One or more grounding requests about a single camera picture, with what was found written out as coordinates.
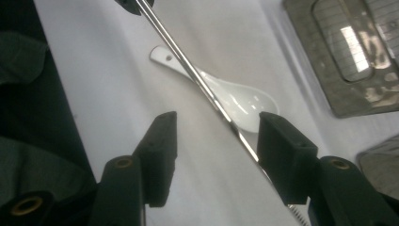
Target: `spoon bowl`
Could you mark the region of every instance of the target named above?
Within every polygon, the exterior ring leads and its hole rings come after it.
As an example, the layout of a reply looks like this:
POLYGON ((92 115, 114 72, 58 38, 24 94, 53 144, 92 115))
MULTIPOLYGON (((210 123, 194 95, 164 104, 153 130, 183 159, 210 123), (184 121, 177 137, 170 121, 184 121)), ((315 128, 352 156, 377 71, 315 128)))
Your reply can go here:
MULTIPOLYGON (((150 59, 191 80, 180 62, 167 48, 155 47, 150 54, 150 59)), ((259 113, 266 111, 279 114, 279 107, 269 94, 259 89, 213 77, 198 67, 196 70, 239 128, 251 133, 258 133, 259 113)))

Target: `metal shaft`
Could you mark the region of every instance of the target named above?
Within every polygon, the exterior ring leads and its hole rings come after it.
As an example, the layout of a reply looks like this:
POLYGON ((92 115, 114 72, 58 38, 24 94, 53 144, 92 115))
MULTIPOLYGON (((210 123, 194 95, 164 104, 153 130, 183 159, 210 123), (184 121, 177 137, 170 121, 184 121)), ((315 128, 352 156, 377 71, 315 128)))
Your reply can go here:
MULTIPOLYGON (((184 67, 184 69, 186 70, 188 75, 190 75, 191 79, 200 87, 202 92, 205 94, 205 96, 208 98, 208 100, 211 102, 211 104, 215 107, 216 111, 219 112, 222 115, 222 117, 229 123, 234 134, 238 137, 240 142, 247 149, 248 153, 252 156, 253 160, 256 163, 258 163, 258 161, 259 161, 258 155, 250 147, 249 143, 247 142, 247 140, 244 138, 244 136, 240 132, 237 124, 231 119, 229 114, 223 108, 222 104, 218 101, 215 94, 211 91, 209 86, 203 81, 200 74, 197 72, 197 70, 191 64, 190 60, 185 56, 185 54, 179 48, 177 43, 169 35, 169 33, 167 32, 165 27, 159 21, 158 17, 152 11, 150 4, 146 0, 136 0, 136 2, 140 7, 141 12, 149 20, 149 22, 152 24, 152 26, 158 32, 159 36, 161 36, 162 40, 169 47, 169 49, 173 53, 173 55, 177 57, 177 59, 182 64, 182 66, 184 67)), ((272 181, 267 176, 267 173, 264 170, 263 170, 263 173, 264 173, 266 179, 270 182, 270 184, 273 185, 272 181)), ((294 216, 296 217, 296 219, 298 220, 298 222, 301 225, 303 225, 303 226, 309 225, 307 220, 305 220, 301 216, 301 214, 296 210, 296 208, 293 205, 288 206, 288 208, 294 214, 294 216)))

